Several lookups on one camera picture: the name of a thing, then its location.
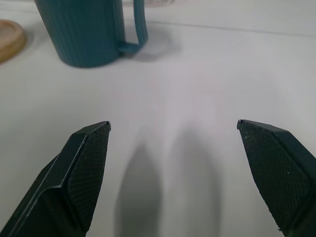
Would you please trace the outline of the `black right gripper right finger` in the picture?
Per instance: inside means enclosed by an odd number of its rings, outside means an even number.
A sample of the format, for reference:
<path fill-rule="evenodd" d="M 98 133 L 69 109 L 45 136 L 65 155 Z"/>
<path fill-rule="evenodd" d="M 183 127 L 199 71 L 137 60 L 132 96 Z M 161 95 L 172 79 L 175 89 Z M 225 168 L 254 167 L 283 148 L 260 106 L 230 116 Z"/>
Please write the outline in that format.
<path fill-rule="evenodd" d="M 316 237 L 316 157 L 289 131 L 237 123 L 254 182 L 285 237 Z"/>

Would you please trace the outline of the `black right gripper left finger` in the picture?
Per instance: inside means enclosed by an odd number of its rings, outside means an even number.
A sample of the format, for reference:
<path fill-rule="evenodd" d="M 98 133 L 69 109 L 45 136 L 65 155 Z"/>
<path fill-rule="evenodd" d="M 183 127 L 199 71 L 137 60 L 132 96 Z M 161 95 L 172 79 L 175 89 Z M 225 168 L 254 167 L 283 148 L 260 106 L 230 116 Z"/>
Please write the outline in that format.
<path fill-rule="evenodd" d="M 101 190 L 111 124 L 73 133 L 39 173 L 0 237 L 85 237 Z"/>

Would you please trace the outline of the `round wooden coaster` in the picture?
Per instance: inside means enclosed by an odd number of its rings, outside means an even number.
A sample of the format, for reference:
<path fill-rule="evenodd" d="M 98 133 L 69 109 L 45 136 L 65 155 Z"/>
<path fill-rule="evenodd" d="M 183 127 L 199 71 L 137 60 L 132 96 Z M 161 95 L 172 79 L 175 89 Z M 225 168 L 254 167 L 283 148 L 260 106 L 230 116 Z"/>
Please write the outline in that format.
<path fill-rule="evenodd" d="M 20 24 L 0 19 L 0 64 L 19 53 L 27 43 L 27 36 Z"/>

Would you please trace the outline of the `teal ribbed mug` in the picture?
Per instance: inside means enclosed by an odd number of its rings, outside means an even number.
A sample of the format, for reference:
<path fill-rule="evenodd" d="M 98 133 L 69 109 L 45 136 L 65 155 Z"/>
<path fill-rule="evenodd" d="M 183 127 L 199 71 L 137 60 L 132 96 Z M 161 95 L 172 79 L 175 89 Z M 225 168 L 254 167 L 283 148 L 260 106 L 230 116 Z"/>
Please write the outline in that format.
<path fill-rule="evenodd" d="M 137 53 L 147 42 L 144 0 L 133 0 L 138 43 L 125 40 L 122 0 L 34 0 L 62 62 L 90 68 Z"/>

